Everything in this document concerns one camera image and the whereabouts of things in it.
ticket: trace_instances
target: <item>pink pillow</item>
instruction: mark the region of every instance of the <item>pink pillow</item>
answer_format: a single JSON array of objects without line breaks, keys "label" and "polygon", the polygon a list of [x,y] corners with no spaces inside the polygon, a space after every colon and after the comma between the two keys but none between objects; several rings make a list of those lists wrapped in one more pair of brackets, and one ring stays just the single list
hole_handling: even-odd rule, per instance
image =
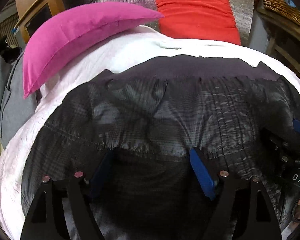
[{"label": "pink pillow", "polygon": [[24,98],[99,41],[162,17],[142,6],[119,2],[85,4],[55,15],[40,26],[26,46]]}]

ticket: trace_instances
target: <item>pillow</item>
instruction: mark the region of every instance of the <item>pillow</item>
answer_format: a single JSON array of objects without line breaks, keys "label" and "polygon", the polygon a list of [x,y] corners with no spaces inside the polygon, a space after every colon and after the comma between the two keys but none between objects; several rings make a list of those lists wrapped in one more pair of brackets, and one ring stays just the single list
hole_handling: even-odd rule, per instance
[{"label": "pillow", "polygon": [[159,12],[119,2],[85,4],[55,15],[40,26],[26,46],[24,98],[92,45],[161,17]]},{"label": "pillow", "polygon": [[176,39],[226,41],[241,45],[229,0],[155,0],[160,32]]}]

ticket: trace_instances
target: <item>wooden furniture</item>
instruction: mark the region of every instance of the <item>wooden furniture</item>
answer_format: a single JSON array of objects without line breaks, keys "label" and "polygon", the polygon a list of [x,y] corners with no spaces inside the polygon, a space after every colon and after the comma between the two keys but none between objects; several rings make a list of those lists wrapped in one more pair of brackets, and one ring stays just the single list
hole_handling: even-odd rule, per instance
[{"label": "wooden furniture", "polygon": [[21,35],[28,43],[33,33],[52,16],[83,4],[82,0],[16,0]]},{"label": "wooden furniture", "polygon": [[272,11],[257,9],[270,36],[266,54],[289,67],[300,78],[300,26]]}]

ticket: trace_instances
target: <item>screw head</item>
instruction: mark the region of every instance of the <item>screw head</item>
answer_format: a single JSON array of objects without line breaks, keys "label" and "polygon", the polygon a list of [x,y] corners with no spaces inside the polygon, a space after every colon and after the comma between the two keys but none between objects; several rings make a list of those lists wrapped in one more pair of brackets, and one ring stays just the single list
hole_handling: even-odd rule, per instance
[{"label": "screw head", "polygon": [[289,158],[287,156],[282,156],[281,160],[285,163],[287,163],[289,161]]},{"label": "screw head", "polygon": [[260,182],[260,178],[257,177],[257,176],[252,176],[252,180],[256,183],[259,183]]},{"label": "screw head", "polygon": [[228,171],[220,171],[219,174],[220,174],[221,177],[224,177],[224,178],[226,178],[226,177],[229,176],[229,172]]},{"label": "screw head", "polygon": [[82,171],[77,171],[75,174],[74,174],[74,177],[75,178],[81,178],[83,176],[83,172]]},{"label": "screw head", "polygon": [[42,182],[43,182],[43,183],[48,183],[49,180],[50,180],[50,177],[49,177],[49,176],[43,176],[43,177],[42,177]]}]

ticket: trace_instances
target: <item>wall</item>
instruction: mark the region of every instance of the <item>wall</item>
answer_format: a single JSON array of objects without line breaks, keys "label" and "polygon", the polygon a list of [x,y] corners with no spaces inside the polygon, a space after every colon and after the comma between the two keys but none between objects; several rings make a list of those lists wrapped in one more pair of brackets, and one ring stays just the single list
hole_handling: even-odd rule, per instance
[{"label": "wall", "polygon": [[8,17],[10,17],[11,15],[15,14],[16,12],[17,12],[17,6],[15,3],[13,3],[0,13],[0,23],[5,19],[7,19]]}]

